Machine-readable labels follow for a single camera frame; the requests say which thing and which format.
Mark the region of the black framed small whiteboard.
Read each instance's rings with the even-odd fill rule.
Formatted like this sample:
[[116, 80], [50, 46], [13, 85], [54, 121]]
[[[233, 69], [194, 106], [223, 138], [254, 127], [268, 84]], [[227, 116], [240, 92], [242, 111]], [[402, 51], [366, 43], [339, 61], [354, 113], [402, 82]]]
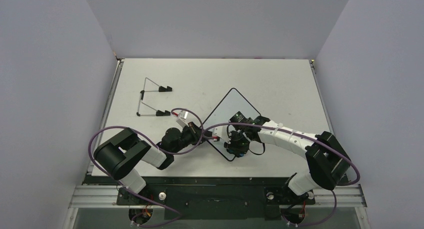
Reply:
[[[206, 129], [212, 125], [228, 123], [232, 116], [241, 112], [246, 118], [255, 119], [261, 113], [236, 89], [231, 88], [203, 122]], [[232, 162], [236, 156], [227, 152], [224, 141], [209, 140], [208, 143], [227, 161]]]

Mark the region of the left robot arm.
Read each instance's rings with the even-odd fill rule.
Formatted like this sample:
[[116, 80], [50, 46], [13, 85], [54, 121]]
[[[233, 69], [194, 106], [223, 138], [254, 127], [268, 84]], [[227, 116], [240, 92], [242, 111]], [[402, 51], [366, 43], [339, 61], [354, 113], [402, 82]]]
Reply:
[[150, 144], [140, 138], [135, 129], [117, 126], [119, 133], [99, 145], [91, 157], [114, 180], [129, 189], [129, 197], [136, 204], [143, 204], [149, 198], [147, 183], [135, 166], [143, 161], [158, 170], [168, 168], [175, 155], [192, 145], [202, 144], [207, 139], [202, 128], [190, 122], [182, 130], [169, 128], [161, 141]]

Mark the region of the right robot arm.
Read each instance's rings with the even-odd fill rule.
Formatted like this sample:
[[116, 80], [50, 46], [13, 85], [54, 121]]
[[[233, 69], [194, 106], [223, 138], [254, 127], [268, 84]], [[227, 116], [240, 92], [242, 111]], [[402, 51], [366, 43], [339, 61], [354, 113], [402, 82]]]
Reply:
[[289, 203], [313, 189], [333, 190], [350, 168], [349, 156], [331, 132], [296, 131], [267, 117], [252, 119], [241, 112], [229, 121], [234, 130], [225, 131], [228, 140], [224, 145], [228, 153], [241, 157], [251, 142], [258, 142], [285, 149], [306, 160], [308, 169], [293, 174], [282, 188], [282, 196]]

